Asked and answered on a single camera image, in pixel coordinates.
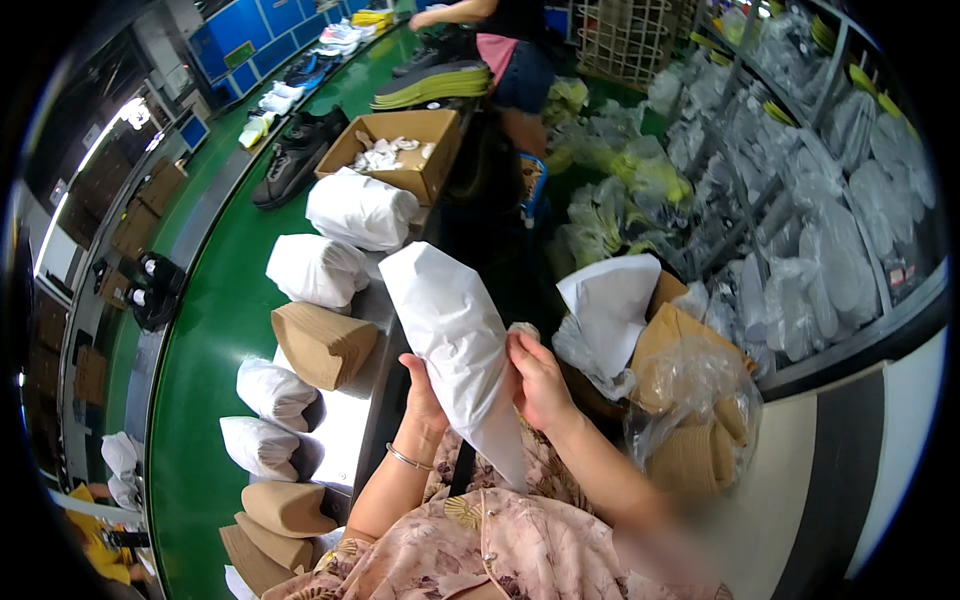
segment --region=hand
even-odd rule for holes
[[[417,30],[423,29],[424,27],[430,27],[433,25],[431,23],[431,18],[428,16],[427,12],[418,12],[417,14],[410,17],[410,22],[407,23],[407,27],[410,28],[410,31],[415,32]]]
[[[407,393],[407,412],[404,418],[413,419],[428,432],[442,436],[450,421],[430,385],[423,360],[413,354],[400,354],[400,364],[410,372],[410,392]]]
[[[514,405],[531,427],[550,437],[558,426],[580,414],[553,352],[527,333],[511,331],[507,355],[520,375]]]

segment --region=pink shirt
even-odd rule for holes
[[[500,83],[500,78],[507,71],[507,65],[510,64],[510,57],[514,55],[515,47],[516,40],[512,37],[477,34],[477,51],[493,73],[494,86]]]

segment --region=woman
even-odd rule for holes
[[[477,50],[493,73],[493,106],[504,133],[521,152],[546,158],[546,131],[540,113],[553,84],[553,64],[543,0],[462,0],[444,9],[418,12],[417,31],[438,23],[477,25]]]
[[[112,499],[109,488],[102,483],[91,483],[89,486],[81,484],[69,495],[85,502],[93,502],[97,498]],[[129,548],[115,549],[104,543],[108,529],[103,521],[76,511],[65,512],[67,524],[74,537],[100,575],[126,585],[134,581],[150,581],[150,573],[142,564],[133,562],[133,554]]]
[[[444,436],[448,422],[423,362],[404,354],[411,386],[393,442],[400,456],[384,457],[340,543],[316,569],[268,590],[263,600],[729,597],[717,581],[691,573],[690,561],[664,565],[664,556],[675,556],[660,552],[669,543],[647,552],[660,564],[627,556],[623,550],[631,548],[622,543],[618,557],[613,526],[666,540],[656,535],[672,530],[666,507],[574,406],[549,350],[512,332],[507,351],[518,372],[514,403],[531,493],[497,487],[502,477],[477,455],[467,493],[446,497],[459,440]],[[669,577],[649,578],[628,566]],[[667,580],[683,584],[661,583]]]

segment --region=woman's left hand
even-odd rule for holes
[[[410,371],[410,392],[407,393],[406,417],[416,420],[430,432],[443,435],[450,426],[444,409],[430,385],[423,360],[414,354],[400,354],[400,364]]]
[[[430,17],[427,16],[426,11],[418,12],[410,17],[410,22],[407,24],[412,32],[423,29],[424,27],[429,27],[430,25],[432,25],[432,23],[430,22]]]

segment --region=black sneaker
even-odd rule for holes
[[[422,34],[420,43],[422,46],[414,51],[414,56],[409,62],[394,67],[392,72],[394,79],[437,64],[459,60],[464,55],[466,46],[465,35],[456,26],[447,27],[439,37]]]
[[[313,170],[350,124],[340,107],[324,116],[294,113],[293,129],[274,144],[267,175],[253,190],[251,201],[261,210],[287,204],[312,181]]]

